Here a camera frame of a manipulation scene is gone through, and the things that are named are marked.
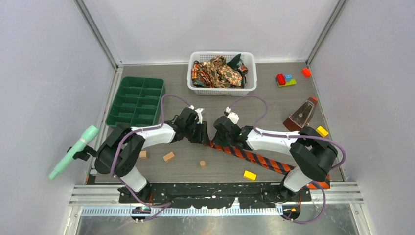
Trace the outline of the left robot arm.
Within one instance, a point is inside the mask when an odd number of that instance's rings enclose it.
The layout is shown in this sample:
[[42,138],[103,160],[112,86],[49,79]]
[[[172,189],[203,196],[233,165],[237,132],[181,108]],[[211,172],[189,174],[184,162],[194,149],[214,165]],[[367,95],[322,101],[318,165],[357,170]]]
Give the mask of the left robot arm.
[[119,124],[99,147],[94,167],[100,174],[119,177],[139,203],[150,196],[150,183],[139,172],[136,162],[140,152],[158,144],[170,144],[186,138],[190,143],[209,144],[203,108],[186,107],[172,120],[145,128]]

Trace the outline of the orange navy striped tie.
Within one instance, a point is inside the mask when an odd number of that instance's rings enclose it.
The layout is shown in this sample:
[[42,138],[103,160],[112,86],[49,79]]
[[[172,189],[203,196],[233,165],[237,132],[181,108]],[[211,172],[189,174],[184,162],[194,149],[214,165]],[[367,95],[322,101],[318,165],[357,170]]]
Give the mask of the orange navy striped tie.
[[[233,156],[239,157],[241,159],[244,159],[248,162],[257,164],[263,168],[269,169],[271,171],[286,175],[289,171],[293,170],[296,166],[281,163],[269,158],[266,158],[262,155],[255,154],[250,151],[246,150],[238,150],[235,147],[221,147],[218,145],[215,145],[212,141],[210,144],[204,144],[204,146],[216,149],[228,154],[231,154]],[[330,189],[330,178],[327,176],[325,181],[322,182],[316,182],[316,183],[308,183],[305,186],[302,187],[302,189],[318,189],[317,186],[321,186],[323,189]]]

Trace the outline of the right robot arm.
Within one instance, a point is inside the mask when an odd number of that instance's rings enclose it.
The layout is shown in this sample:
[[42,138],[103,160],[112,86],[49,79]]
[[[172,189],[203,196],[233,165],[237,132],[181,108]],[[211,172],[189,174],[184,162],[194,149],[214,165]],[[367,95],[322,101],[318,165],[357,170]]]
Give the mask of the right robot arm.
[[292,156],[297,166],[289,170],[278,186],[283,200],[292,201],[301,188],[312,181],[327,178],[337,149],[311,127],[295,132],[266,132],[252,126],[240,128],[228,116],[219,117],[213,124],[216,134],[213,143],[238,150],[267,150]]

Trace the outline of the white plastic basket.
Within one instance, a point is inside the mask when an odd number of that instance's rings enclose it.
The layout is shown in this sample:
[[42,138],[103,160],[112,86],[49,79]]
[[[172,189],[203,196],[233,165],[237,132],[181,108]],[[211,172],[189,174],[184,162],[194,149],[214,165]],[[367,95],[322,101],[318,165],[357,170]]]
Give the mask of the white plastic basket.
[[189,60],[187,85],[197,95],[247,95],[257,88],[254,56],[249,52],[194,52]]

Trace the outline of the brown wooden metronome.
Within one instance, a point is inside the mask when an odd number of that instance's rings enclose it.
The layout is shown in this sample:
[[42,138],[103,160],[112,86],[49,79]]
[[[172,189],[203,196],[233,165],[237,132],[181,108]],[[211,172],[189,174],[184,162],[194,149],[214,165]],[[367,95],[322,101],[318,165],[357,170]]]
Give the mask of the brown wooden metronome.
[[289,117],[283,122],[283,125],[291,132],[300,131],[303,127],[309,125],[317,104],[318,101],[315,97],[309,97],[289,115]]

